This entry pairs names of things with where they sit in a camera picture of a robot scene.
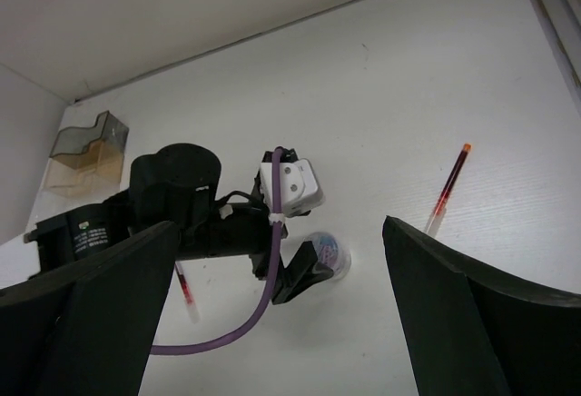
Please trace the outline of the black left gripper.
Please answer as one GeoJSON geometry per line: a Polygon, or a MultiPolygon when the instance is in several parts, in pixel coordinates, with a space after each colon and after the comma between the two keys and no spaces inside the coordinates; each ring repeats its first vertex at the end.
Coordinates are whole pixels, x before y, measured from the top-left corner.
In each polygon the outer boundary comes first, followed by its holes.
{"type": "MultiPolygon", "coordinates": [[[[251,259],[252,273],[265,278],[271,257],[273,227],[271,213],[281,210],[275,203],[272,190],[280,190],[275,183],[282,173],[269,172],[265,177],[257,175],[250,193],[233,191],[213,203],[205,223],[194,232],[182,235],[178,261],[213,259],[246,255],[251,259]]],[[[272,304],[290,302],[310,287],[330,280],[334,271],[321,262],[313,241],[303,242],[288,266],[279,263],[272,304]]]]}

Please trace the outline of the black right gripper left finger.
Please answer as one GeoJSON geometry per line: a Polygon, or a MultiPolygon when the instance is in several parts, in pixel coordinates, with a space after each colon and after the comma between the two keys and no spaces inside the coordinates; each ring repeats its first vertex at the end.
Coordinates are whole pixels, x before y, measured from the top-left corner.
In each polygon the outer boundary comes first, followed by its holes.
{"type": "Polygon", "coordinates": [[[178,242],[159,223],[3,289],[2,394],[138,394],[178,242]]]}

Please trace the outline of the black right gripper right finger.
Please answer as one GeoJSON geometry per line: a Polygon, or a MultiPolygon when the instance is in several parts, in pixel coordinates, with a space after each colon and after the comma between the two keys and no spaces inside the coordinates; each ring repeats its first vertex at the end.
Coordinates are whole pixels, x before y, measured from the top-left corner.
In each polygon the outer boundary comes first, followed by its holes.
{"type": "Polygon", "coordinates": [[[579,294],[503,272],[395,217],[382,238],[419,394],[579,394],[579,294]]]}

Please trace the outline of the clear cup with colourful clips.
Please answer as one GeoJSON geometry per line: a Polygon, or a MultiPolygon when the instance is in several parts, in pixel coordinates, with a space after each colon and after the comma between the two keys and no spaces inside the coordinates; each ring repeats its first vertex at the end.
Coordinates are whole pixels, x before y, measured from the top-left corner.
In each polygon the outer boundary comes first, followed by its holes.
{"type": "Polygon", "coordinates": [[[310,234],[307,242],[312,242],[319,262],[333,271],[331,279],[338,281],[350,270],[351,254],[340,240],[330,233],[317,232],[310,234]]]}

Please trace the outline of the red pen clear cap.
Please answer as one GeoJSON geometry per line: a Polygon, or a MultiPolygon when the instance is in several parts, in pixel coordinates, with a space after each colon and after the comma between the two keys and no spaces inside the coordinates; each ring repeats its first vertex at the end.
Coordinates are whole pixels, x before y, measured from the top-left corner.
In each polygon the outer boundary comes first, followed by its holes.
{"type": "Polygon", "coordinates": [[[186,310],[190,316],[192,323],[198,323],[200,320],[200,314],[197,309],[196,301],[194,300],[192,289],[187,281],[185,276],[185,272],[180,262],[176,262],[174,265],[174,269],[178,278],[178,282],[182,289],[182,295],[184,299],[184,303],[186,306],[186,310]]]}

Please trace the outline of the red pen with orange cap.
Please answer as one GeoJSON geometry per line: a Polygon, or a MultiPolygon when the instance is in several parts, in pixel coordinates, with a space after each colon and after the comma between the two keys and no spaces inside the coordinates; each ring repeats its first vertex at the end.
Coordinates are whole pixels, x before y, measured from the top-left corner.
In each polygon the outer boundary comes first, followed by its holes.
{"type": "Polygon", "coordinates": [[[471,152],[471,149],[471,144],[463,145],[462,150],[460,151],[458,158],[455,161],[453,168],[448,176],[448,179],[446,180],[446,183],[444,184],[444,187],[439,194],[438,200],[424,227],[424,233],[430,237],[435,237],[438,232],[438,228],[441,225],[446,212],[448,200],[453,192],[460,172],[468,158],[469,153],[471,152]]]}

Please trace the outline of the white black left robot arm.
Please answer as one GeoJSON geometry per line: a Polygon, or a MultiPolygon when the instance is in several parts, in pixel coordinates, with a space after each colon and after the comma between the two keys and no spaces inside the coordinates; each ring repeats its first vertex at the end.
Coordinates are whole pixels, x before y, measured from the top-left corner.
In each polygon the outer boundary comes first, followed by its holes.
{"type": "Polygon", "coordinates": [[[181,260],[247,255],[266,280],[271,253],[271,205],[258,190],[216,196],[222,164],[195,144],[172,144],[133,161],[130,185],[102,203],[41,221],[25,234],[39,252],[42,272],[103,251],[161,221],[176,224],[181,260]]]}

